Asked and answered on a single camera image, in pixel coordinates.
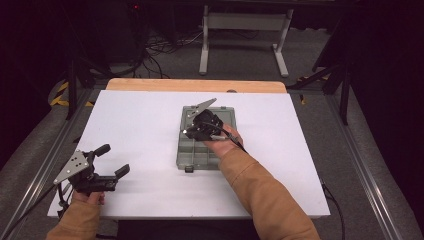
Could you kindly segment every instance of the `hand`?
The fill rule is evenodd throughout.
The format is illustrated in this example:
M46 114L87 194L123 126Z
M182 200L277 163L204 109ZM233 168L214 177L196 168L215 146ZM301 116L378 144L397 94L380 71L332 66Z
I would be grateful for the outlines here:
M243 139L240 134L234 128L225 124L222 126L227 132L231 133L237 140L243 145ZM225 133L221 131L221 136L227 137ZM210 150L212 150L218 158L222 158L227 152L234 148L239 148L235 143L233 143L230 139L227 140L217 140L217 141L204 141L205 144Z
M74 191L72 198L81 202L86 202L93 205L104 205L105 204L105 193L104 192L92 192L89 196L85 193L79 193Z

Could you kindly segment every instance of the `white metal stand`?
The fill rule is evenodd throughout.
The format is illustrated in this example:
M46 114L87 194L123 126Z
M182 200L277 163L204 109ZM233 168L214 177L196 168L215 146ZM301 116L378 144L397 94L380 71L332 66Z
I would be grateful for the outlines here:
M208 6L205 6L203 12L203 46L200 57L200 75L205 75L208 69L209 29L241 29L280 31L279 42L273 44L273 51L281 76L288 77L289 73L281 50L290 27L292 15L293 9L288 10L286 14L209 13Z

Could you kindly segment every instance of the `sleeve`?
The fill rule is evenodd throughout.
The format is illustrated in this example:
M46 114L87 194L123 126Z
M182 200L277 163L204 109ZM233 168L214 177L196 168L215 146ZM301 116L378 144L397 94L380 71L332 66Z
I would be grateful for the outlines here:
M252 215L261 239L319 239L311 219L289 191L241 149L226 153L220 170Z
M100 220L100 206L73 199L59 224L47 234L47 240L94 240Z

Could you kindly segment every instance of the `brown sleeve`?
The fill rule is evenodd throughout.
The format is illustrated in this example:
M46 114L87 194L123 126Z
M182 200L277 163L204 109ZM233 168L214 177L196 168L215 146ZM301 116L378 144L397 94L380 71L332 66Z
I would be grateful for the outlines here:
M100 206L72 200L59 224L50 230L46 239L94 240L99 219Z
M219 167L252 215L261 239L319 239L311 219L284 185L250 155L233 149Z

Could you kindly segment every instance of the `human arm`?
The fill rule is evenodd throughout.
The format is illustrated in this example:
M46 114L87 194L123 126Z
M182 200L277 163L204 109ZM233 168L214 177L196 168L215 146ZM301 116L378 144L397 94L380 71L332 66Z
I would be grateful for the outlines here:
M243 143L236 130L224 128ZM219 168L252 215L261 239L319 239L310 218L258 161L231 141L204 143L221 159Z
M100 205L103 204L103 192L93 192L86 196L75 191L68 210L46 239L94 240L99 225Z

